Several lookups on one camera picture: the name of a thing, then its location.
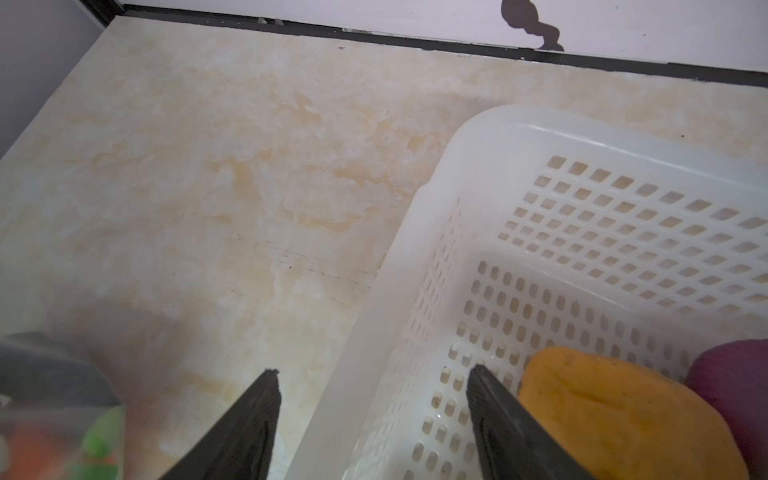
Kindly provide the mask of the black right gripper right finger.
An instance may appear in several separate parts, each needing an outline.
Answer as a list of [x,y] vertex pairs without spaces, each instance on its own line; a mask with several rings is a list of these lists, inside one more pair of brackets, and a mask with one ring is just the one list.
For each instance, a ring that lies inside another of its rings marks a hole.
[[473,367],[466,397],[484,479],[593,479],[487,367]]

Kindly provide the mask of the orange toy carrot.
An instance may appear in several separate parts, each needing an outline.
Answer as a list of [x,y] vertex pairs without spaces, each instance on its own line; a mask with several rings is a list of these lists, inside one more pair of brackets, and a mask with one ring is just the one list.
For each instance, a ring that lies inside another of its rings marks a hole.
[[106,410],[86,431],[65,479],[116,480],[123,478],[125,408]]

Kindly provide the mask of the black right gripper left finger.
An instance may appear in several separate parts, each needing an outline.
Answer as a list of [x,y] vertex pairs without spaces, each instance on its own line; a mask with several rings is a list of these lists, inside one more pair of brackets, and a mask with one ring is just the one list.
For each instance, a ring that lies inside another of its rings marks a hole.
[[282,400],[278,374],[264,371],[162,480],[267,478]]

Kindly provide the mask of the clear blue-zipper zip bag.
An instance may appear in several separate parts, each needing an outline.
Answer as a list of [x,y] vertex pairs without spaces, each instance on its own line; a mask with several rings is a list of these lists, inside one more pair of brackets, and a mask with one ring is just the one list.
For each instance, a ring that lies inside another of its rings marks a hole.
[[10,466],[7,439],[22,424],[48,427],[70,443],[67,463],[78,454],[91,424],[106,410],[124,406],[105,375],[86,357],[40,332],[1,339],[1,476]]

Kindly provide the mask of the orange toy pumpkin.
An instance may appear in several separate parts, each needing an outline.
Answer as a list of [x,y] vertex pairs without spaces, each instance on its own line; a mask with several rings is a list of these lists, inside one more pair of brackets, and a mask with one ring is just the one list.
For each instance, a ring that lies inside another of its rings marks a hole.
[[70,443],[48,427],[22,424],[7,439],[10,466],[6,479],[60,479],[70,453]]

